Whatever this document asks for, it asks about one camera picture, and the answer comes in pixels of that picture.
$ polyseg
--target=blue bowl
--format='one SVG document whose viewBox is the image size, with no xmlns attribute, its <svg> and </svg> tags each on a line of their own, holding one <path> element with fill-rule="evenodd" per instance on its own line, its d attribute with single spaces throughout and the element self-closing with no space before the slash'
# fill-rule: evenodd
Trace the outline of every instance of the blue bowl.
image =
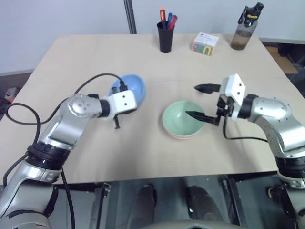
<svg viewBox="0 0 305 229">
<path fill-rule="evenodd" d="M 139 107 L 144 100 L 145 91 L 146 91 L 143 80 L 135 74 L 128 74 L 122 76 L 121 78 L 127 85 L 128 90 L 131 90 L 134 93 L 135 100 L 137 101 L 137 105 Z M 111 88 L 116 87 L 117 91 L 119 92 L 120 91 L 119 86 L 120 86 L 120 81 L 117 80 L 113 83 Z M 112 94 L 113 94 L 112 89 L 110 89 L 108 96 Z"/>
</svg>

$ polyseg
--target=green bowl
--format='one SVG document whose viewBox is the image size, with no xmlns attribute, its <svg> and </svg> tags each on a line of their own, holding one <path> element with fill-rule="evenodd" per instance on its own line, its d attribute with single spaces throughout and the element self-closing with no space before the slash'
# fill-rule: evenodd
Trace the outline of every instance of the green bowl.
<svg viewBox="0 0 305 229">
<path fill-rule="evenodd" d="M 190 101 L 178 101 L 169 105 L 162 116 L 165 130 L 178 139 L 188 139 L 196 135 L 204 125 L 204 122 L 190 117 L 185 111 L 203 112 L 203 109 Z"/>
</svg>

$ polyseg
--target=red marker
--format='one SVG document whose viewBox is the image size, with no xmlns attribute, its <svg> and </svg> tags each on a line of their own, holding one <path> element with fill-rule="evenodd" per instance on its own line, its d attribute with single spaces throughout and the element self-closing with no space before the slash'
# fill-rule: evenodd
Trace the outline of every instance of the red marker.
<svg viewBox="0 0 305 229">
<path fill-rule="evenodd" d="M 160 17 L 162 21 L 162 29 L 166 30 L 166 18 L 165 18 L 165 8 L 160 8 Z"/>
<path fill-rule="evenodd" d="M 173 18 L 171 20 L 170 26 L 168 27 L 168 30 L 171 30 L 175 26 L 177 19 L 178 19 L 178 17 L 176 15 L 173 15 Z"/>
</svg>

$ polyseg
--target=white wall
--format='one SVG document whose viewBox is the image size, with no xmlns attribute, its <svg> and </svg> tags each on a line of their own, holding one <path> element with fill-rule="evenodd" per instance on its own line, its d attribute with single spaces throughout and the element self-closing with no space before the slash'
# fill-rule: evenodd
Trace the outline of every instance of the white wall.
<svg viewBox="0 0 305 229">
<path fill-rule="evenodd" d="M 34 69 L 58 36 L 129 33 L 123 0 L 0 0 L 0 75 Z"/>
<path fill-rule="evenodd" d="M 234 33 L 245 5 L 258 0 L 132 0 L 138 33 L 157 33 L 160 7 L 178 16 L 175 33 Z M 305 42 L 305 0 L 261 0 L 255 34 L 265 40 Z"/>
</svg>

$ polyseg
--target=water bottle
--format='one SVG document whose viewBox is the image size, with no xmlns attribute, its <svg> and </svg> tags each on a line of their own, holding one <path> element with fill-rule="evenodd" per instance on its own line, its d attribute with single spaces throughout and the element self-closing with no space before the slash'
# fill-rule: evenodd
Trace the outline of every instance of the water bottle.
<svg viewBox="0 0 305 229">
<path fill-rule="evenodd" d="M 257 20 L 264 5 L 258 2 L 254 7 L 245 7 L 238 20 L 238 26 L 233 37 L 231 47 L 236 50 L 242 50 L 246 47 L 254 30 L 257 27 Z"/>
</svg>

